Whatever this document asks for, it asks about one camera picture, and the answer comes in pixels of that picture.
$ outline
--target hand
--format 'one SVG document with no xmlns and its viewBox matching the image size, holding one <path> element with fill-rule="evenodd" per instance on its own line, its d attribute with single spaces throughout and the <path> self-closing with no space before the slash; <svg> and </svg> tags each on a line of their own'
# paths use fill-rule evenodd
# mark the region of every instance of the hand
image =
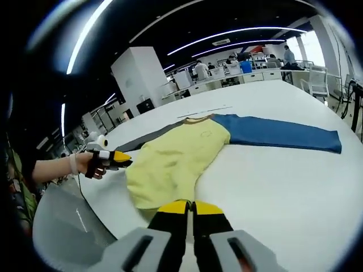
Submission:
<svg viewBox="0 0 363 272">
<path fill-rule="evenodd" d="M 77 162 L 77 170 L 79 173 L 86 174 L 88 169 L 88 163 L 92 159 L 92 157 L 93 153 L 90 152 L 79 153 L 75 156 L 75 161 Z M 102 176 L 104 174 L 106 174 L 106 169 L 103 165 L 100 165 L 96 168 L 96 172 L 93 177 L 100 180 L 102 179 Z"/>
</svg>

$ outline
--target window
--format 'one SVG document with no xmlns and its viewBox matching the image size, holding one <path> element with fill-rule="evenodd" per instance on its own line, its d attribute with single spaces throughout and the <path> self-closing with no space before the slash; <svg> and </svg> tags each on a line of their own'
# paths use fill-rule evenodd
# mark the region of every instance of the window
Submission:
<svg viewBox="0 0 363 272">
<path fill-rule="evenodd" d="M 305 47 L 307 60 L 312 61 L 314 65 L 325 66 L 322 48 L 315 31 L 301 34 L 301 40 Z"/>
<path fill-rule="evenodd" d="M 296 61 L 302 61 L 302 56 L 301 56 L 301 51 L 300 51 L 300 47 L 297 43 L 297 39 L 296 37 L 292 37 L 286 40 L 286 43 L 288 44 L 291 52 L 294 53 L 295 56 L 295 60 Z"/>
</svg>

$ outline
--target desk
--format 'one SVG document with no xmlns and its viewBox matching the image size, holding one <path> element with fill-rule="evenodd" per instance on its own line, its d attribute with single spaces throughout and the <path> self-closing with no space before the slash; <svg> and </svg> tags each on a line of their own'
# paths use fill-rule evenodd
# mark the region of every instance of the desk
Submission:
<svg viewBox="0 0 363 272">
<path fill-rule="evenodd" d="M 241 80 L 240 77 L 242 77 L 243 75 L 255 75 L 255 74 L 261 74 L 261 73 L 277 73 L 277 72 L 292 72 L 293 73 L 293 82 L 294 82 L 294 85 L 298 88 L 301 88 L 301 84 L 300 84 L 300 79 L 303 78 L 305 79 L 306 81 L 309 81 L 309 70 L 308 69 L 305 69 L 303 71 L 298 71 L 298 70 L 281 70 L 281 69 L 276 69 L 276 68 L 271 68 L 271 69 L 258 69 L 258 70 L 254 70 L 253 72 L 251 73 L 241 73 L 241 74 L 236 74 L 236 75 L 228 75 L 228 76 L 225 76 L 223 78 L 218 78 L 218 79 L 213 79 L 213 78 L 210 78 L 210 79 L 206 79 L 206 80 L 202 80 L 202 81 L 199 81 L 197 82 L 196 84 L 194 85 L 191 85 L 190 87 L 188 88 L 184 88 L 184 89 L 181 89 L 179 91 L 176 91 L 176 92 L 172 92 L 164 97 L 162 97 L 162 99 L 166 99 L 172 95 L 176 95 L 176 94 L 179 94 L 187 89 L 190 89 L 190 88 L 195 88 L 195 87 L 200 87 L 200 86 L 204 86 L 204 85 L 207 85 L 207 84 L 211 84 L 211 83 L 218 83 L 220 82 L 221 80 L 224 80 L 224 79 L 229 79 L 229 78 L 239 78 L 239 80 Z M 329 77 L 334 77 L 334 78 L 340 78 L 338 75 L 333 75 L 333 74 L 330 74 L 328 73 L 328 76 Z"/>
<path fill-rule="evenodd" d="M 235 230 L 243 229 L 276 253 L 288 271 L 331 271 L 363 223 L 363 146 L 332 110 L 281 80 L 246 83 L 171 102 L 119 125 L 110 149 L 196 112 L 238 114 L 337 130 L 342 153 L 293 148 L 225 146 L 199 178 L 196 197 L 219 206 Z M 133 159 L 137 151 L 129 153 Z M 117 238 L 147 222 L 130 201 L 124 170 L 102 180 L 81 177 L 98 218 Z M 193 246 L 180 271 L 198 271 Z"/>
</svg>

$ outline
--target white wristband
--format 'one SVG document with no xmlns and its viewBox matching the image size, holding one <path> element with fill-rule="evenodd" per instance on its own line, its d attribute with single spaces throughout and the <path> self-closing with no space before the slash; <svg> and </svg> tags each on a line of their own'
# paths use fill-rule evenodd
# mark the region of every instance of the white wristband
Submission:
<svg viewBox="0 0 363 272">
<path fill-rule="evenodd" d="M 75 161 L 75 154 L 71 154 L 69 156 L 70 169 L 72 170 L 72 174 L 78 175 L 79 172 L 77 170 L 77 162 Z"/>
</svg>

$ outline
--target black ceiling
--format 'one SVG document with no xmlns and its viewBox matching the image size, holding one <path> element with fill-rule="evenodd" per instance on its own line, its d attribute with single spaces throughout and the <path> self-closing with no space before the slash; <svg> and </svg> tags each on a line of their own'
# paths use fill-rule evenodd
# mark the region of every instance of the black ceiling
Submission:
<svg viewBox="0 0 363 272">
<path fill-rule="evenodd" d="M 204 0 L 181 9 L 164 18 L 133 43 L 129 41 L 147 25 L 169 11 L 191 0 L 113 0 L 102 13 L 85 39 L 74 65 L 74 75 L 65 75 L 72 44 L 75 44 L 78 26 L 82 26 L 101 0 L 86 1 L 78 10 L 69 14 L 46 41 L 41 44 L 24 65 L 27 83 L 32 83 L 28 97 L 37 115 L 29 116 L 28 126 L 34 127 L 30 119 L 37 119 L 36 141 L 60 127 L 60 105 L 67 103 L 66 133 L 81 121 L 81 116 L 102 104 L 115 92 L 109 72 L 113 62 L 130 46 L 153 46 L 163 67 L 183 65 L 192 61 L 191 56 L 213 48 L 212 42 L 229 38 L 232 43 L 250 40 L 271 39 L 279 30 L 237 32 L 218 36 L 185 48 L 171 56 L 167 53 L 200 38 L 238 28 L 276 26 L 287 27 L 302 17 L 310 17 L 316 11 L 308 5 L 294 0 L 215 1 Z M 36 16 L 26 17 L 24 37 L 29 36 L 50 10 L 55 1 L 37 0 L 30 10 Z M 295 33 L 287 33 L 286 38 Z M 29 99 L 23 99 L 26 107 Z"/>
</svg>

